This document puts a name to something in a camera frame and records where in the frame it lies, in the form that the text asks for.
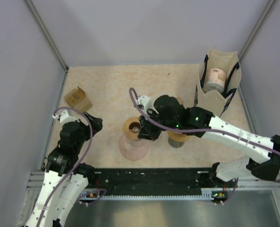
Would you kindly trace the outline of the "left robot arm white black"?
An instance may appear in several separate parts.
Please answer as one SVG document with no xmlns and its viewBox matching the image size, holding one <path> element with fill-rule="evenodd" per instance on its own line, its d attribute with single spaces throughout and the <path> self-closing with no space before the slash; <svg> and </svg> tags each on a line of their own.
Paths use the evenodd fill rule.
<svg viewBox="0 0 280 227">
<path fill-rule="evenodd" d="M 83 144 L 102 130 L 102 119 L 81 114 L 88 122 L 69 114 L 53 114 L 62 125 L 56 148 L 48 155 L 43 184 L 26 227 L 63 227 L 79 195 L 95 184 L 94 168 L 79 161 Z"/>
</svg>

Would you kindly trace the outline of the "brown paper filter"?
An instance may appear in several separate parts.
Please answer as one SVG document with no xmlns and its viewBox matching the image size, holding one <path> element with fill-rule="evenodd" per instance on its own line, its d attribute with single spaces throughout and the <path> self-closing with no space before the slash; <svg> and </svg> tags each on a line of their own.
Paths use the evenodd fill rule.
<svg viewBox="0 0 280 227">
<path fill-rule="evenodd" d="M 177 99 L 177 101 L 179 102 L 180 105 L 183 105 L 183 100 L 182 100 L 181 97 L 177 97 L 176 99 Z"/>
</svg>

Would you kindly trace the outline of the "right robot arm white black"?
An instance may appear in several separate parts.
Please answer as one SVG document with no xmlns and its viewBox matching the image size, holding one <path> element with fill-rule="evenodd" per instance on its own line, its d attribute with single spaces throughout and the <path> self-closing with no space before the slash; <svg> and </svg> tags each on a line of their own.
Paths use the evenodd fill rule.
<svg viewBox="0 0 280 227">
<path fill-rule="evenodd" d="M 201 107 L 185 108 L 171 96 L 162 95 L 154 103 L 147 96 L 133 100 L 141 113 L 138 137 L 158 139 L 162 131 L 220 142 L 244 154 L 229 162 L 214 163 L 209 182 L 220 187 L 232 179 L 255 176 L 276 181 L 280 171 L 280 136 L 262 137 L 233 126 Z"/>
</svg>

